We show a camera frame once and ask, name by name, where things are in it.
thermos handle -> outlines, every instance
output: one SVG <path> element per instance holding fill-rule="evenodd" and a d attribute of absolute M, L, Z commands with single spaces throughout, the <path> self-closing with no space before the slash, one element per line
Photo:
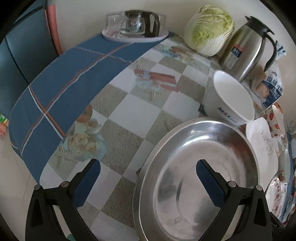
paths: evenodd
<path fill-rule="evenodd" d="M 153 31 L 150 32 L 150 15 L 154 15 L 154 25 L 153 25 Z M 144 36 L 146 37 L 157 37 L 159 35 L 159 28 L 160 28 L 160 23 L 159 23 L 159 17 L 157 14 L 152 13 L 152 12 L 144 12 L 143 17 L 145 20 L 145 33 Z"/>
<path fill-rule="evenodd" d="M 271 58 L 267 61 L 266 65 L 265 65 L 265 68 L 264 68 L 264 72 L 265 72 L 266 70 L 269 69 L 269 67 L 272 65 L 272 63 L 276 59 L 277 49 L 276 49 L 276 43 L 274 42 L 274 40 L 267 33 L 264 33 L 264 37 L 268 38 L 269 41 L 272 43 L 272 45 L 274 47 L 274 52 L 273 52 Z"/>

white wall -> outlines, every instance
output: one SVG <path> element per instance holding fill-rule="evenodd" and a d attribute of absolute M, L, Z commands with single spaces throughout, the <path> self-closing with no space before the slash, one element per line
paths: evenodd
<path fill-rule="evenodd" d="M 211 4 L 230 13 L 236 30 L 246 23 L 245 15 L 254 16 L 264 22 L 275 33 L 287 50 L 287 56 L 279 61 L 284 82 L 284 95 L 279 100 L 287 121 L 296 120 L 296 46 L 288 32 L 259 0 L 51 0 L 56 4 L 57 25 L 62 49 L 65 51 L 99 33 L 105 27 L 108 12 L 144 9 L 167 15 L 167 28 L 180 35 L 194 13 L 202 6 Z M 272 54 L 272 46 L 266 40 L 266 48 L 260 63 L 265 64 Z"/>

white plate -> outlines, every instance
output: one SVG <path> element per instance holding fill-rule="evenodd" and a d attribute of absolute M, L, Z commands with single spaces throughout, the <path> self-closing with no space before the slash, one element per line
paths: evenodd
<path fill-rule="evenodd" d="M 159 33 L 157 37 L 148 38 L 144 36 L 140 37 L 128 37 L 120 34 L 119 30 L 107 30 L 102 31 L 103 36 L 110 41 L 121 42 L 121 43 L 152 43 L 164 40 L 168 36 L 168 30 L 165 29 L 162 33 Z"/>
<path fill-rule="evenodd" d="M 279 167 L 267 121 L 260 117 L 247 123 L 246 136 L 257 157 L 260 173 L 259 184 L 263 190 L 266 190 Z"/>
<path fill-rule="evenodd" d="M 276 216 L 279 204 L 281 201 L 281 184 L 277 177 L 275 177 L 269 184 L 265 193 L 268 210 Z"/>

metal bowl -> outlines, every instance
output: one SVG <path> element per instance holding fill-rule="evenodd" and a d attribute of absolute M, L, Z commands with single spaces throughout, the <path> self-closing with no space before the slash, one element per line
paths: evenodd
<path fill-rule="evenodd" d="M 198 240 L 213 222 L 220 208 L 196 174 L 199 159 L 226 181 L 248 188 L 259 183 L 255 154 L 239 130 L 210 118 L 187 121 L 159 141 L 140 172 L 133 198 L 140 240 Z"/>

